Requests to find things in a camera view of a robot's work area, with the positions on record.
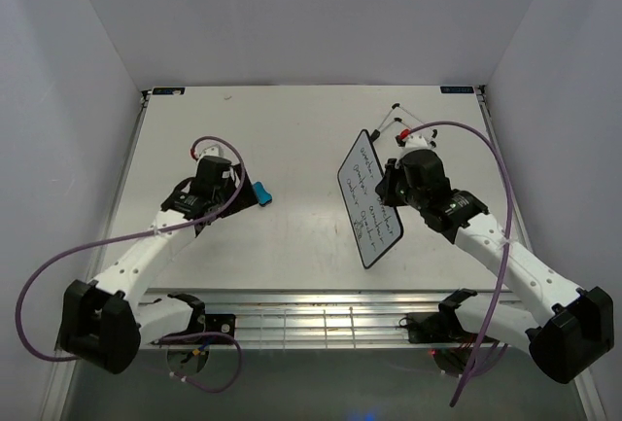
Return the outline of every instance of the gray wall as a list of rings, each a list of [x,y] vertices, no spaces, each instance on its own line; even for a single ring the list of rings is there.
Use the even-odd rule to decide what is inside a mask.
[[[139,94],[88,0],[0,0],[0,406],[38,415],[52,366],[21,348],[17,292],[51,255],[92,239],[117,181]],[[53,350],[64,288],[88,255],[60,263],[25,306]]]
[[[622,329],[622,0],[534,0],[489,86],[495,129],[536,252],[605,288]],[[593,366],[622,419],[618,343]]]
[[[139,88],[488,82],[532,0],[91,0]]]

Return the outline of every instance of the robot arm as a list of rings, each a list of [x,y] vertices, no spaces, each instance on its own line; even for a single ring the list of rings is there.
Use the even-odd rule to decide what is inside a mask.
[[[403,152],[388,160],[376,188],[382,202],[414,207],[428,227],[497,275],[506,239],[486,205],[451,188],[432,140],[403,133],[397,141]],[[521,244],[509,248],[503,281],[526,310],[497,306],[487,335],[531,354],[549,377],[568,383],[613,347],[612,300],[599,287],[583,290]],[[478,333],[489,304],[459,290],[439,305],[439,315],[449,333]]]
[[[89,283],[74,281],[65,291],[59,344],[111,373],[129,366],[141,346],[172,333],[203,330],[205,305],[198,298],[172,294],[155,303],[140,300],[173,257],[206,226],[200,219],[220,209],[236,190],[240,165],[212,146],[197,157],[196,175],[182,181],[161,204],[150,225],[153,234],[138,239],[121,258]],[[257,203],[253,187],[244,184],[219,218]],[[199,221],[194,228],[176,228]]]

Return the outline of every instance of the white table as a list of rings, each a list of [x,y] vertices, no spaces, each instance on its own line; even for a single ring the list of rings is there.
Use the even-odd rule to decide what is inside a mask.
[[[159,204],[195,170],[189,147],[217,135],[242,154],[271,205],[208,227],[159,276],[158,289],[229,291],[490,290],[495,277],[400,209],[404,237],[364,270],[336,173],[362,128],[376,127],[399,102],[421,120],[453,120],[486,132],[475,94],[439,87],[211,87],[152,95],[122,188],[112,234],[144,229]],[[415,125],[405,114],[406,123]],[[399,153],[394,125],[376,143],[381,163]],[[441,127],[437,152],[456,188],[471,191],[500,222],[504,192],[488,149],[472,134]],[[104,266],[127,245],[108,248]]]

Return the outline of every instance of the blue object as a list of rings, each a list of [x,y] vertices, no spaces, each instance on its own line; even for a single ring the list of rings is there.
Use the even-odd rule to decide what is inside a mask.
[[[268,205],[272,202],[272,194],[265,190],[261,181],[257,181],[253,184],[253,189],[255,190],[255,195],[257,196],[257,201],[259,205],[263,207],[264,205]]]

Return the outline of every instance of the whiteboard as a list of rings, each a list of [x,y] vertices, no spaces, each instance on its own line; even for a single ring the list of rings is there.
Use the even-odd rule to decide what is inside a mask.
[[[397,209],[382,205],[376,194],[382,176],[369,133],[363,130],[343,160],[337,179],[364,268],[372,267],[404,233]]]
[[[160,203],[192,176],[190,144],[217,135],[242,154],[252,182],[272,194],[218,220],[164,270],[164,290],[430,291],[492,289],[495,277],[401,209],[404,238],[365,270],[337,183],[337,173],[363,128],[373,130],[399,102],[420,120],[454,120],[485,131],[475,94],[439,87],[212,87],[154,95],[146,109],[112,234],[147,228]],[[407,115],[405,123],[413,126]],[[401,127],[395,125],[395,132]],[[400,149],[389,132],[374,143],[382,162]],[[466,131],[440,128],[436,153],[452,186],[470,191],[500,220],[505,200],[488,149]],[[232,157],[225,151],[226,157]],[[127,245],[111,245],[104,264]]]

